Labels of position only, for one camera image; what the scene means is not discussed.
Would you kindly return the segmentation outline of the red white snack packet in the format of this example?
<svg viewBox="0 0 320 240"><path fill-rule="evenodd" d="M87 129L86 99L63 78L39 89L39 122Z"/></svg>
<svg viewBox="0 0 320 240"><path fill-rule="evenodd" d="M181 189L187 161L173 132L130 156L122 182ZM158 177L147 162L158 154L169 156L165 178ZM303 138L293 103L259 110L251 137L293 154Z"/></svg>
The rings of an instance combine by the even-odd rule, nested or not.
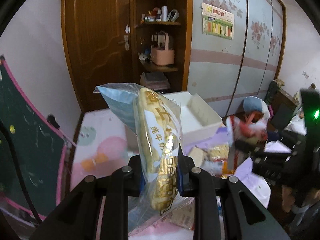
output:
<svg viewBox="0 0 320 240"><path fill-rule="evenodd" d="M251 116L242 121L235 115L230 115L226 119L226 127L229 144L234 144L237 140L244 141L250 145L263 145L267 143L267 122L260 119L256 123L252 122Z"/></svg>

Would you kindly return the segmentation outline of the long bread snack bag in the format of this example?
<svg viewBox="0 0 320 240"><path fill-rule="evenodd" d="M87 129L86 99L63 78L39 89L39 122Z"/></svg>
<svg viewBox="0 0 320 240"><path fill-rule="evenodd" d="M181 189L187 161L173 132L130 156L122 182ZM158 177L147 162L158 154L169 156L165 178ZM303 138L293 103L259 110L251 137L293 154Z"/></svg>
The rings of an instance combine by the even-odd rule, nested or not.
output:
<svg viewBox="0 0 320 240"><path fill-rule="evenodd" d="M138 199L129 201L128 232L135 235L191 203L180 195L177 183L181 108L135 83L108 83L97 86L95 92L137 136L145 185Z"/></svg>

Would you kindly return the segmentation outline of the white plastic storage bin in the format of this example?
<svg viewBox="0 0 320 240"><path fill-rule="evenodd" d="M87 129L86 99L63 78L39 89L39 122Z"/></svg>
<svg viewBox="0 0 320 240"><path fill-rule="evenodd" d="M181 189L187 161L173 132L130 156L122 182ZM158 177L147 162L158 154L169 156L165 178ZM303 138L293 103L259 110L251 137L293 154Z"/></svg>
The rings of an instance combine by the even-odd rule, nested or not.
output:
<svg viewBox="0 0 320 240"><path fill-rule="evenodd" d="M181 107L182 145L212 137L222 124L222 118L199 95L188 91L164 94Z"/></svg>

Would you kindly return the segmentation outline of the blue white plush cushion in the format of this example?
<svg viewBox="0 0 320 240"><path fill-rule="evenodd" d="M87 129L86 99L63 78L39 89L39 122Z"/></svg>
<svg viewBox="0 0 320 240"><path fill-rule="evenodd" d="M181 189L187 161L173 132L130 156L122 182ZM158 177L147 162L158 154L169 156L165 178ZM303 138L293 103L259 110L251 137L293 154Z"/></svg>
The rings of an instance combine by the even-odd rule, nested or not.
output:
<svg viewBox="0 0 320 240"><path fill-rule="evenodd" d="M257 111L263 114L264 119L270 118L270 111L268 110L268 106L260 98L257 98L255 96L245 97L243 100L242 106L245 113L251 113L253 111Z"/></svg>

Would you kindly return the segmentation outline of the pink purple cartoon tablecloth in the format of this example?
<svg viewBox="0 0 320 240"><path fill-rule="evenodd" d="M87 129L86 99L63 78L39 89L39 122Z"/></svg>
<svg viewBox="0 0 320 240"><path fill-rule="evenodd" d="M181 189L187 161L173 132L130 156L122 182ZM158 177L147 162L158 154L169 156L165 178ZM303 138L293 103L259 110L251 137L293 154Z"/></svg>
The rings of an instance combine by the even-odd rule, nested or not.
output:
<svg viewBox="0 0 320 240"><path fill-rule="evenodd" d="M226 144L227 129L223 124L215 128L202 127L186 107L182 108L183 153L196 159L200 151L208 151ZM129 158L138 154L135 133L109 109L85 113L72 157L70 189L87 175L96 178L109 176L125 166ZM175 210L130 239L192 239L194 204Z"/></svg>

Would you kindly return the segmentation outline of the pink basket on shelf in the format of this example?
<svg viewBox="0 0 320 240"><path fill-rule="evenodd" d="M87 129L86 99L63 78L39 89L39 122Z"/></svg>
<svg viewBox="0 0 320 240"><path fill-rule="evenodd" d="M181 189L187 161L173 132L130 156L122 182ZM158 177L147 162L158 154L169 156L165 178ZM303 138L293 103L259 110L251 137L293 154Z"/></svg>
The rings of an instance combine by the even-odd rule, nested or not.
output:
<svg viewBox="0 0 320 240"><path fill-rule="evenodd" d="M167 66L174 64L175 51L169 48L169 34L160 31L157 34L157 46L151 49L151 61L158 66Z"/></svg>

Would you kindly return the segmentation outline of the wooden corner shelf unit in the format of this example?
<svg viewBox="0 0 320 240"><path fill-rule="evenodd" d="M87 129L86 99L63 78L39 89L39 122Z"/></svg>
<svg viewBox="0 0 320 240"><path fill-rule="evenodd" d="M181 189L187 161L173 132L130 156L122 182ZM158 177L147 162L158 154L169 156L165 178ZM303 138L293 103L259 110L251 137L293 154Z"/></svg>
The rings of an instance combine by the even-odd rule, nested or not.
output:
<svg viewBox="0 0 320 240"><path fill-rule="evenodd" d="M161 72L171 92L187 88L193 0L130 0L136 82Z"/></svg>

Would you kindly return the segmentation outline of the white roll on shelf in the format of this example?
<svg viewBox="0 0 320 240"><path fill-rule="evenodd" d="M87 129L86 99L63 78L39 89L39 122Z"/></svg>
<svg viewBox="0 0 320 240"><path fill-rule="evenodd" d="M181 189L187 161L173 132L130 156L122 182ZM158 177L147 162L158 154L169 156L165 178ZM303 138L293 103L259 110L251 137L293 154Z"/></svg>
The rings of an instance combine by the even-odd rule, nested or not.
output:
<svg viewBox="0 0 320 240"><path fill-rule="evenodd" d="M161 21L167 22L167 18L168 18L168 9L167 9L167 6L163 6L162 12L161 12Z"/></svg>

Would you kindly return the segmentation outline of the brown wooden door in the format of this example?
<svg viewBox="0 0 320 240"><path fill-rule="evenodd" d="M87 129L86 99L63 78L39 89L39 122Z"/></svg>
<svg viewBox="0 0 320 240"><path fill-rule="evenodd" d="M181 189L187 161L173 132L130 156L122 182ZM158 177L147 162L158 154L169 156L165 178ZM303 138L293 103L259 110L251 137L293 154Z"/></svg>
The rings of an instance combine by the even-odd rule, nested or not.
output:
<svg viewBox="0 0 320 240"><path fill-rule="evenodd" d="M107 107L96 86L134 81L130 0L62 0L63 45L83 112Z"/></svg>

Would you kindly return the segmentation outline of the green chalkboard pink frame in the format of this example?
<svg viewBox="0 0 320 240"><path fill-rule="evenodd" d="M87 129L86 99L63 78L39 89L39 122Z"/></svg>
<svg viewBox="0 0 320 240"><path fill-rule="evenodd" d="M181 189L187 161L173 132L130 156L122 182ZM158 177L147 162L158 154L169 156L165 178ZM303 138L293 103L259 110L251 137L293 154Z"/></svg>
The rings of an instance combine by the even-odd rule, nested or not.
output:
<svg viewBox="0 0 320 240"><path fill-rule="evenodd" d="M35 108L1 57L1 123L13 142L29 198L42 220L61 202L63 135Z"/></svg>

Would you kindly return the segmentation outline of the wall calendar poster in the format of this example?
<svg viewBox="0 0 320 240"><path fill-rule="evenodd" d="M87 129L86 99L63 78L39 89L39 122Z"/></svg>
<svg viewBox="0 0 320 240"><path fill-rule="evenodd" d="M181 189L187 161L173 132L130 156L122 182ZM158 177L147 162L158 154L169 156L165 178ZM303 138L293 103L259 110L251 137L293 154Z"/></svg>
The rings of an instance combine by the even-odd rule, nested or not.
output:
<svg viewBox="0 0 320 240"><path fill-rule="evenodd" d="M201 3L202 31L228 40L234 38L234 15L218 7Z"/></svg>

